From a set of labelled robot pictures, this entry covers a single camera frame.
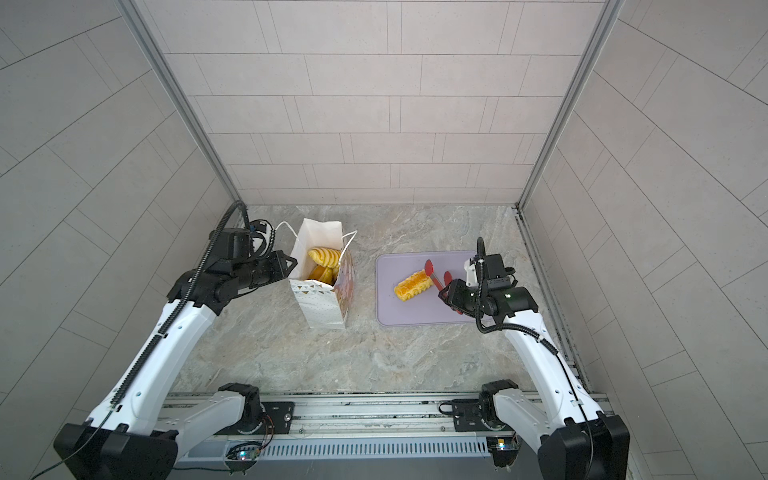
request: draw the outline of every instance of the gray wall tile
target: gray wall tile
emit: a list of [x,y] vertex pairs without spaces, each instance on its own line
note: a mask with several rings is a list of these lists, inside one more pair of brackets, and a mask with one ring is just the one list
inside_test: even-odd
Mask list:
[[572,335],[578,348],[578,355],[582,361],[582,365],[588,365],[595,361],[600,354],[594,345],[584,316],[581,314],[573,289],[565,278],[565,274],[559,262],[555,261],[553,263],[548,274],[552,281],[552,285],[557,292],[556,297],[561,311],[565,316],[568,331]]
[[768,419],[760,410],[768,385],[756,382],[768,362],[765,345],[701,265],[662,286],[654,298],[739,437],[766,441]]
[[333,190],[327,188],[275,188],[259,190],[264,205],[334,205]]
[[718,285],[768,260],[765,224],[658,129],[627,172]]
[[114,330],[108,329],[99,322],[94,322],[74,310],[67,315],[67,318],[61,324],[61,328],[107,348],[112,344],[114,338],[118,336],[118,333]]
[[594,335],[598,330],[614,321],[616,316],[609,306],[606,306],[600,313],[587,320],[587,328]]
[[387,52],[384,2],[272,2],[270,8],[283,53]]
[[475,187],[523,188],[531,174],[531,165],[480,165]]
[[214,95],[310,95],[303,55],[199,54]]
[[533,55],[525,71],[520,95],[559,97],[565,94],[576,72],[579,55]]
[[155,133],[179,165],[183,165],[197,147],[178,112],[160,124]]
[[112,93],[115,93],[123,88],[123,84],[120,83],[118,77],[114,74],[112,69],[109,68],[109,65],[104,60],[104,57],[102,57],[101,53],[99,53],[99,50],[96,49],[94,42],[92,42],[88,37],[87,32],[74,37],[72,40],[78,45],[78,48],[80,48],[80,50],[83,52],[85,57],[88,59],[88,62],[91,63],[91,66],[96,69],[99,77],[101,77],[101,80],[104,80],[104,83],[107,84]]
[[155,220],[160,222],[160,225],[163,226],[163,228],[170,233],[171,236],[176,237],[176,235],[179,234],[179,227],[174,223],[173,220],[170,219],[168,214],[166,214],[162,208],[160,208],[160,205],[156,204],[155,202],[152,202],[149,207],[147,207],[147,212],[154,217]]
[[181,228],[214,177],[208,161],[197,150],[160,190],[155,202]]
[[469,165],[400,165],[400,187],[466,187]]
[[337,188],[334,191],[339,205],[412,204],[412,188]]
[[31,55],[119,16],[113,4],[100,0],[8,0],[0,28]]
[[696,257],[687,247],[680,248],[664,263],[655,268],[652,272],[643,278],[645,285],[653,293],[660,286],[672,280],[675,276],[682,273],[686,268],[696,263]]
[[768,472],[768,442],[745,445],[761,472]]
[[196,205],[157,268],[157,275],[173,284],[182,273],[195,268],[213,228],[215,225],[208,220],[202,207]]
[[654,129],[645,115],[594,72],[576,112],[621,166],[629,163]]
[[56,135],[48,146],[95,187],[163,118],[144,85],[134,81]]
[[147,73],[141,75],[141,83],[144,84],[145,88],[149,92],[149,95],[152,97],[152,100],[154,100],[157,108],[160,108],[160,111],[163,113],[164,117],[167,117],[176,111],[176,106],[171,101],[168,93],[165,91],[165,88],[163,88],[163,85],[160,83],[160,79],[157,78],[157,75],[154,73],[154,71],[148,71]]
[[296,97],[307,133],[389,131],[387,97]]
[[741,61],[736,70],[728,76],[728,81],[738,88],[745,88],[768,63],[768,36],[763,34],[750,53]]
[[96,223],[90,218],[83,215],[83,213],[74,209],[64,219],[67,224],[80,232],[83,237],[89,239],[95,243],[97,247],[101,248],[105,253],[113,254],[118,248],[119,243],[109,233],[103,231]]
[[616,160],[608,161],[589,195],[640,276],[648,275],[683,246]]
[[503,97],[498,99],[491,132],[545,134],[560,107],[558,97]]
[[142,215],[75,310],[112,330],[120,330],[172,241],[157,220],[150,214]]
[[403,132],[477,133],[485,107],[483,97],[403,97]]
[[487,204],[516,204],[520,201],[522,188],[489,188],[485,197]]
[[768,178],[768,105],[692,61],[675,61],[643,112],[737,198]]
[[232,170],[242,188],[310,188],[301,165],[233,165]]
[[225,165],[269,163],[262,161],[250,134],[210,134],[209,138]]
[[522,140],[520,134],[447,134],[442,163],[511,164]]
[[148,2],[168,53],[266,53],[252,2]]
[[691,373],[662,383],[654,387],[654,394],[697,478],[760,479],[762,475],[701,375]]
[[421,94],[517,95],[529,61],[527,55],[424,55]]
[[766,31],[768,5],[763,2],[653,3],[639,29],[723,78]]
[[579,180],[584,181],[603,149],[603,144],[584,121],[577,114],[571,114],[558,140],[558,150]]
[[526,4],[512,54],[581,55],[600,9],[594,3]]
[[768,71],[763,68],[750,84],[747,85],[744,91],[751,93],[764,102],[768,102]]
[[585,319],[589,320],[605,308],[608,302],[568,225],[552,240],[552,246],[571,284],[579,309]]
[[122,18],[90,30],[88,37],[123,86],[150,69],[149,62]]
[[667,48],[623,22],[616,22],[594,70],[634,100]]
[[253,7],[256,8],[256,14],[259,16],[259,25],[264,34],[266,49],[269,53],[282,53],[283,49],[280,47],[280,39],[277,37],[277,30],[275,29],[275,22],[272,19],[270,3],[254,2]]
[[171,175],[145,140],[80,202],[78,209],[121,242]]
[[654,475],[692,475],[694,473],[682,450],[646,453],[643,456],[650,472]]
[[419,55],[305,55],[315,95],[418,95]]
[[21,160],[109,95],[74,41],[3,68],[0,146]]
[[191,53],[166,54],[165,60],[170,65],[174,77],[187,95],[212,95],[203,71],[197,59]]
[[507,10],[494,2],[406,2],[402,53],[495,55]]
[[0,31],[0,57],[7,65],[24,58],[22,51],[2,31]]
[[74,333],[56,330],[0,406],[0,422],[6,425],[0,445],[3,455],[14,459],[3,462],[6,475],[27,478],[32,473],[41,452],[29,446],[47,445],[56,435],[106,350]]
[[282,97],[197,97],[197,103],[215,134],[292,131]]
[[357,164],[430,164],[434,147],[434,134],[352,134]]
[[262,134],[273,164],[343,164],[338,134]]
[[88,191],[88,185],[45,146],[0,177],[0,279],[8,277]]
[[768,180],[752,190],[752,193],[744,197],[742,202],[758,217],[768,212]]
[[615,237],[605,242],[589,265],[641,367],[683,350]]
[[487,188],[416,188],[414,204],[483,204]]
[[768,263],[723,287],[741,316],[764,343],[768,343]]
[[61,223],[0,286],[0,391],[11,392],[108,258]]
[[643,369],[645,378],[648,379],[650,386],[668,382],[669,380],[676,379],[679,376],[687,375],[688,373],[695,371],[696,366],[690,361],[690,357],[685,351],[675,353],[674,355]]
[[569,165],[563,166],[552,185],[552,195],[571,226],[576,241],[584,249],[605,225],[605,220]]
[[640,450],[663,452],[679,449],[680,445],[672,433],[667,417],[664,416],[643,371],[632,355],[632,349],[618,322],[609,323],[595,333],[594,341],[626,413],[624,421],[632,428],[633,437]]

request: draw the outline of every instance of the purple cutting board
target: purple cutting board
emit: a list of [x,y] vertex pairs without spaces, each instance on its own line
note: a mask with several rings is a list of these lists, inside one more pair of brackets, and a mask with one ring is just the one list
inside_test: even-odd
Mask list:
[[475,319],[459,315],[437,296],[436,286],[403,302],[395,295],[395,287],[415,272],[424,270],[432,261],[435,276],[443,282],[445,271],[453,278],[466,280],[464,262],[474,257],[472,250],[458,252],[387,253],[376,259],[376,318],[384,326],[433,325],[436,323],[467,323]]

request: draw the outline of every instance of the wire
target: wire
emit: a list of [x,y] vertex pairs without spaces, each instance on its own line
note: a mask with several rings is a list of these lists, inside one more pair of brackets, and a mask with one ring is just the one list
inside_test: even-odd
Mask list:
[[81,451],[82,449],[84,449],[84,448],[85,448],[85,446],[88,444],[88,442],[90,442],[90,441],[91,441],[91,439],[92,439],[92,438],[94,438],[94,437],[96,436],[96,434],[98,433],[98,431],[99,431],[99,430],[101,430],[101,427],[103,427],[103,426],[104,426],[104,424],[107,422],[107,419],[109,418],[109,416],[110,416],[110,415],[112,415],[112,412],[113,412],[113,411],[114,411],[114,410],[110,410],[109,412],[107,412],[107,416],[105,416],[105,417],[104,417],[104,420],[101,420],[101,424],[98,426],[98,428],[96,429],[96,431],[95,431],[95,432],[93,432],[93,433],[91,433],[91,436],[90,436],[90,437],[88,437],[88,440],[86,440],[86,441],[85,441],[85,443],[83,443],[83,445],[80,445],[80,448],[79,448],[79,449],[77,449],[77,450],[75,450],[74,452],[72,452],[72,453],[71,453],[71,454],[70,454],[70,455],[69,455],[67,458],[64,458],[64,459],[63,459],[63,460],[61,460],[60,462],[58,462],[58,463],[55,463],[55,464],[51,465],[50,467],[46,468],[45,470],[43,470],[42,472],[38,473],[37,475],[35,475],[34,477],[30,478],[29,480],[35,480],[35,478],[39,477],[40,475],[42,475],[42,474],[44,474],[44,473],[48,473],[48,472],[50,472],[50,471],[51,471],[51,470],[53,470],[54,468],[58,467],[58,466],[59,466],[59,465],[61,465],[62,463],[66,462],[66,461],[67,461],[67,460],[69,460],[70,458],[72,458],[72,457],[74,457],[75,455],[77,455],[78,453],[80,453],[80,451]]
[[205,468],[205,467],[189,467],[189,468],[176,468],[176,467],[173,467],[173,470],[205,470],[206,472],[229,472],[229,473],[232,473],[232,470],[229,470],[228,468],[224,469],[224,468]]
[[261,447],[262,450],[264,450],[266,448],[266,446],[269,445],[270,443],[272,443],[272,441],[275,439],[275,422],[272,421],[272,417],[270,417],[269,415],[266,415],[266,417],[267,417],[267,419],[269,419],[270,423],[272,424],[272,436],[270,437],[269,440],[266,441],[266,443],[264,445],[262,445],[262,447]]

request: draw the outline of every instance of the black mounting plate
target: black mounting plate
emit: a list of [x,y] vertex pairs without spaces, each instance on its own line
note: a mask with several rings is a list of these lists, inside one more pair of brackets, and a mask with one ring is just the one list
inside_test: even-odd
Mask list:
[[[270,416],[275,424],[275,435],[285,435],[290,430],[290,423],[293,420],[293,409],[296,406],[293,402],[261,402],[264,405],[264,412]],[[266,426],[262,423],[256,431],[248,435],[264,435]],[[242,435],[234,427],[225,427],[216,435]]]
[[[452,413],[449,414],[443,406],[450,405]],[[480,412],[480,401],[475,399],[456,399],[450,402],[444,402],[440,405],[440,412],[444,415],[452,415],[453,428],[457,432],[511,432],[509,425],[504,425],[500,429],[490,429],[482,421]]]

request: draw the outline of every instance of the vented metal panel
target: vented metal panel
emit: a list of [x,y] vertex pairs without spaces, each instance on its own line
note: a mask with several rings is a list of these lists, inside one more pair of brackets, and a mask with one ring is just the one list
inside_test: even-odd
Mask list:
[[264,460],[335,458],[487,457],[485,437],[275,440],[259,456]]

